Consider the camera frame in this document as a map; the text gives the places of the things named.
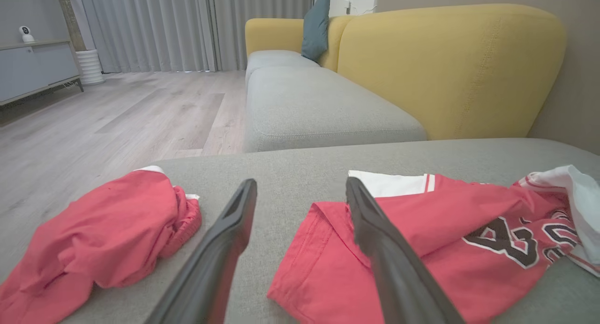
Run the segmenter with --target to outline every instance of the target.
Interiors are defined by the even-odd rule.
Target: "wooden floor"
[[[152,161],[240,152],[244,86],[244,71],[114,74],[0,107],[0,223],[44,222]]]

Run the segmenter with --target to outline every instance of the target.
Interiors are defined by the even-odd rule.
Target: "cabinet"
[[[0,105],[79,80],[69,40],[0,46]]]

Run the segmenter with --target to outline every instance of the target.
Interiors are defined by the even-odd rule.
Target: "white ribbed pot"
[[[75,52],[79,60],[79,66],[83,74],[81,75],[81,85],[96,85],[105,82],[102,76],[102,67],[98,58],[98,50]]]

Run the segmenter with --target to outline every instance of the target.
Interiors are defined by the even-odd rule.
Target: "white camera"
[[[36,41],[34,36],[31,35],[31,29],[26,26],[19,27],[19,33],[21,33],[21,38],[23,38],[24,43],[32,43]]]

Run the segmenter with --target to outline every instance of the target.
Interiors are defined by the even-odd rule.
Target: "throw pillow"
[[[304,16],[302,56],[317,61],[327,51],[327,26],[330,23],[330,0],[317,0]]]

